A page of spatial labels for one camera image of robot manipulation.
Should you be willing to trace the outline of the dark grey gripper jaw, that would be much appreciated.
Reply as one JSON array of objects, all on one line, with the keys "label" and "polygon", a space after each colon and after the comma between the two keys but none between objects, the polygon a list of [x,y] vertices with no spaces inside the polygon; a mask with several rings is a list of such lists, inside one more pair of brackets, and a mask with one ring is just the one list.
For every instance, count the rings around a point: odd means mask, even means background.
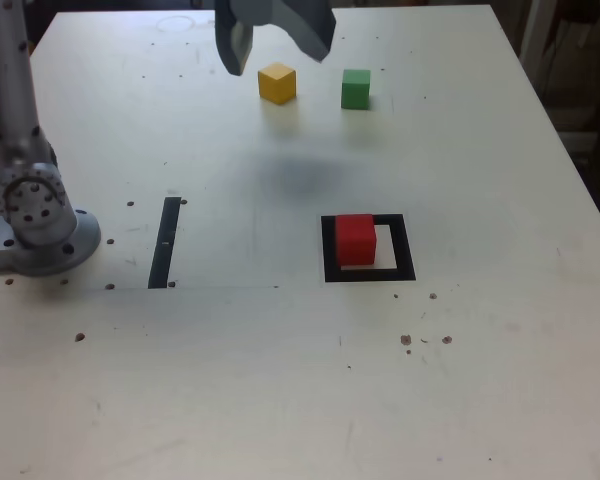
[{"label": "dark grey gripper jaw", "polygon": [[241,76],[251,52],[253,20],[251,2],[217,0],[215,2],[215,41],[227,72]]}]

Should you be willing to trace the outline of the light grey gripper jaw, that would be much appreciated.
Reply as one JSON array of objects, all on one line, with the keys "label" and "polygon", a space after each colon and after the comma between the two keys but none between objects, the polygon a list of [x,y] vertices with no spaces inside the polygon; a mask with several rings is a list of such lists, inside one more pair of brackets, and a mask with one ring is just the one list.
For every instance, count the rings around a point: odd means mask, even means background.
[{"label": "light grey gripper jaw", "polygon": [[281,1],[278,26],[312,60],[320,63],[330,53],[336,19],[329,1]]}]

